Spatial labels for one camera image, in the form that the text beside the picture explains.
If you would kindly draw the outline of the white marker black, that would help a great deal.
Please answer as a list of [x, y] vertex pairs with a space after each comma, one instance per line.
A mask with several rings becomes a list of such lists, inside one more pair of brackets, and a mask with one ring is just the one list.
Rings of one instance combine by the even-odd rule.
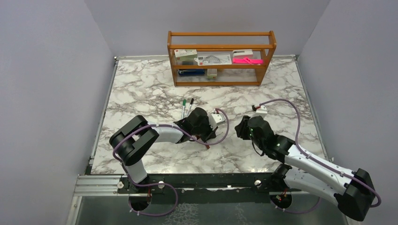
[[189, 113], [190, 113], [190, 110], [191, 110], [191, 108], [192, 108], [192, 106], [190, 106], [190, 104], [189, 104], [189, 106], [187, 107], [186, 114], [185, 114], [185, 116], [186, 116], [186, 117], [188, 117], [188, 115], [189, 115]]

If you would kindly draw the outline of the white marker green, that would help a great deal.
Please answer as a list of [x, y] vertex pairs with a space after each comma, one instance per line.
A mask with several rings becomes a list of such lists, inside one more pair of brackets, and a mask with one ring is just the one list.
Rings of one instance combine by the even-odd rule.
[[185, 107], [182, 106], [182, 111], [181, 111], [181, 119], [184, 118], [184, 111], [185, 111]]

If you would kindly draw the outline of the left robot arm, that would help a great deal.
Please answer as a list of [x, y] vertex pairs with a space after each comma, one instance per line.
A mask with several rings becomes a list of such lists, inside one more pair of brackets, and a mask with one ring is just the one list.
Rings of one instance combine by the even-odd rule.
[[169, 125], [150, 123], [144, 116], [137, 115], [110, 137], [109, 144], [131, 178], [130, 187], [140, 193], [147, 188], [148, 182], [142, 158], [154, 143], [177, 144], [195, 140], [206, 143], [216, 138], [218, 119], [225, 121], [223, 116], [207, 114], [200, 107]]

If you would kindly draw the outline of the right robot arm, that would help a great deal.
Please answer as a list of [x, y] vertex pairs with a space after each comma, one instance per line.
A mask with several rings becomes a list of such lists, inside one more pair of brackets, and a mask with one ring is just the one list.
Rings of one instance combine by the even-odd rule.
[[262, 156], [280, 162], [271, 177], [275, 190], [300, 189], [331, 202], [347, 217], [364, 221], [376, 198], [366, 170], [353, 171], [311, 154], [296, 141], [275, 134], [261, 116], [245, 115], [235, 131], [237, 137], [261, 150]]

